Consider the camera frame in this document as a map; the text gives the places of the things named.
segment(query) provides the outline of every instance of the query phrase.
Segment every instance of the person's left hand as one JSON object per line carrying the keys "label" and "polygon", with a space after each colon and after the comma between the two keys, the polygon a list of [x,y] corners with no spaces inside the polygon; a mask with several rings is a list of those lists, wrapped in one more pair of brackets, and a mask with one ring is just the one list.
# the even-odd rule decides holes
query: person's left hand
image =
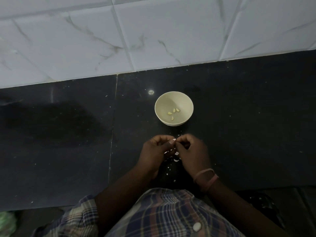
{"label": "person's left hand", "polygon": [[174,137],[171,135],[156,135],[143,145],[142,152],[137,163],[140,170],[152,174],[154,179],[164,158],[173,155],[176,150]]}

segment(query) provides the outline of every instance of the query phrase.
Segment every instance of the white button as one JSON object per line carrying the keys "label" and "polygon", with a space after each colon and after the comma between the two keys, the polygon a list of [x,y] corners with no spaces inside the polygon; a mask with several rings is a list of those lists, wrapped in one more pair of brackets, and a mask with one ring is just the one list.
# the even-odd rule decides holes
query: white button
{"label": "white button", "polygon": [[202,224],[200,222],[196,222],[194,225],[193,225],[193,230],[195,232],[199,231],[202,227]]}

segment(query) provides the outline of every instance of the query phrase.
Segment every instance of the green plastic bag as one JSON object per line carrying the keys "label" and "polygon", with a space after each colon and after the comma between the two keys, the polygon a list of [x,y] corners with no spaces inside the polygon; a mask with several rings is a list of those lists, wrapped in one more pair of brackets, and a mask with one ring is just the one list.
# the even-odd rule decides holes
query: green plastic bag
{"label": "green plastic bag", "polygon": [[0,237],[10,237],[16,230],[16,218],[14,213],[0,212]]}

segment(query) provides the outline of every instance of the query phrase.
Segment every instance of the bowl rim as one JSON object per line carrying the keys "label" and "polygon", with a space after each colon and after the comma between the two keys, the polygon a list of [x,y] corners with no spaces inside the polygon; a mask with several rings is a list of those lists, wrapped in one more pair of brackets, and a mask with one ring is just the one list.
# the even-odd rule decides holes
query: bowl rim
{"label": "bowl rim", "polygon": [[158,100],[160,99],[160,97],[162,97],[163,95],[168,94],[168,93],[171,93],[171,92],[178,92],[178,93],[184,94],[183,92],[180,92],[180,91],[168,91],[168,92],[166,92],[166,93],[160,95],[160,96],[157,98],[156,102],[155,102],[155,114],[156,114],[156,116],[158,117],[158,119],[159,119],[162,123],[168,124],[168,125],[171,125],[171,126],[175,126],[175,125],[176,125],[176,126],[179,126],[179,125],[184,124],[185,122],[187,122],[187,121],[191,118],[191,116],[192,116],[192,114],[193,114],[193,112],[194,112],[194,104],[193,104],[193,101],[191,100],[191,98],[190,98],[187,94],[184,94],[184,95],[187,96],[187,97],[189,98],[189,100],[191,101],[191,104],[192,104],[192,113],[191,113],[191,115],[190,115],[185,121],[180,122],[180,123],[177,123],[177,124],[175,124],[175,123],[170,123],[170,122],[166,122],[166,121],[160,119],[160,117],[157,115],[157,112],[156,112],[157,101],[158,101]]}

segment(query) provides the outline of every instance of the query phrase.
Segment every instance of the plaid shirt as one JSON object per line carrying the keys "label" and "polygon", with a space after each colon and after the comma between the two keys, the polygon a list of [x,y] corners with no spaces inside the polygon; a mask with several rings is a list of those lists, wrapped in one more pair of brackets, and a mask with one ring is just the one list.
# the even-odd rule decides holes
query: plaid shirt
{"label": "plaid shirt", "polygon": [[[97,207],[90,195],[57,221],[37,228],[33,236],[97,236],[97,220]],[[190,192],[155,188],[145,192],[106,236],[244,235]]]}

